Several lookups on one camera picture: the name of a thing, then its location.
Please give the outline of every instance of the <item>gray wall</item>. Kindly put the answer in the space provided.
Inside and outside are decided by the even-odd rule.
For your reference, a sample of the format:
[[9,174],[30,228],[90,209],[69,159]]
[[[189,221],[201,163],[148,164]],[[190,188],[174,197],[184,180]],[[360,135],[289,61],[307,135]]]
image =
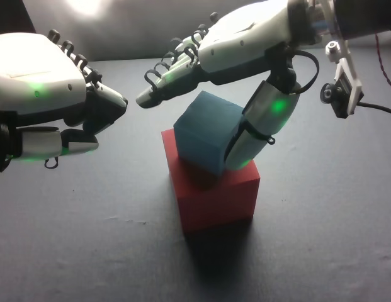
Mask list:
[[[391,302],[391,115],[336,119],[319,101],[335,65],[312,52],[317,83],[256,159],[251,226],[195,241],[180,231],[160,131],[202,89],[244,106],[267,74],[145,110],[134,99],[156,60],[92,63],[129,109],[94,153],[0,174],[0,302]],[[391,107],[375,49],[353,57],[365,101]],[[383,61],[391,78],[391,49]],[[301,83],[312,66],[295,59]]]
[[[86,16],[69,3],[99,3],[99,11]],[[174,37],[186,38],[209,16],[221,16],[257,0],[24,0],[38,33],[58,30],[62,41],[70,40],[76,53],[89,60],[122,60],[162,57]],[[381,35],[391,45],[391,32]],[[374,45],[373,36],[352,41]]]

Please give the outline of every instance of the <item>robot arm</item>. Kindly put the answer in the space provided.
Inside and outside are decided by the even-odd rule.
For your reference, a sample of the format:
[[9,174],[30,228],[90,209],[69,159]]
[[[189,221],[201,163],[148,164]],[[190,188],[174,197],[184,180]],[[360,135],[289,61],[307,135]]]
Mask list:
[[[95,135],[127,109],[127,100],[101,83],[73,44],[59,33],[0,35],[0,172],[12,159],[45,160],[98,148]],[[63,119],[83,130],[34,126]]]
[[331,62],[338,64],[337,83],[323,87],[322,99],[331,103],[338,117],[353,114],[362,98],[361,82],[344,40],[391,29],[391,0],[269,0],[239,8],[199,28],[168,55],[171,65],[144,91],[137,103],[143,108],[187,93],[199,82],[216,85],[234,82],[271,71],[243,111],[237,135],[227,147],[225,163],[230,170],[240,169],[278,133],[316,76],[303,88],[296,81],[292,58],[302,45],[320,42],[330,34],[336,42],[327,46]]

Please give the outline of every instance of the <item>block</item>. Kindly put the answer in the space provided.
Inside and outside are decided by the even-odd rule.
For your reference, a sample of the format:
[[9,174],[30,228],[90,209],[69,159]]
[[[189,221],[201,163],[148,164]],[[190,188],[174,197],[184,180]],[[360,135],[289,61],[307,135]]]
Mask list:
[[184,233],[253,217],[259,187],[253,160],[217,177],[179,158],[173,129],[162,138]]
[[242,108],[202,91],[174,124],[182,159],[221,176],[230,139],[236,134]]

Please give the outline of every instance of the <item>gray table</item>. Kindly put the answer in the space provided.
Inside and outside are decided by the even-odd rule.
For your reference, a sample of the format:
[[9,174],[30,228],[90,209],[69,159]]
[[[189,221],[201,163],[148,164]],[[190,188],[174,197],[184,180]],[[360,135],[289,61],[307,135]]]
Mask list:
[[[156,60],[95,62],[129,109],[99,150],[13,162],[0,174],[0,302],[391,301],[391,115],[338,120],[319,101],[322,72],[256,159],[254,220],[186,240],[160,131],[203,89],[244,106],[267,74],[144,110],[135,96]],[[391,78],[391,50],[384,50]],[[375,49],[353,52],[366,102],[391,107]],[[301,83],[312,64],[295,59]]]

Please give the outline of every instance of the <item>red block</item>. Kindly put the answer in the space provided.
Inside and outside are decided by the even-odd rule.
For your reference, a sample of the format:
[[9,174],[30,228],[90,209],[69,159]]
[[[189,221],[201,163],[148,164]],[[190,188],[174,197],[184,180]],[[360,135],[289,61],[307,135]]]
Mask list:
[[162,138],[185,233],[252,218],[259,187],[254,161],[217,179],[178,157],[173,129]]

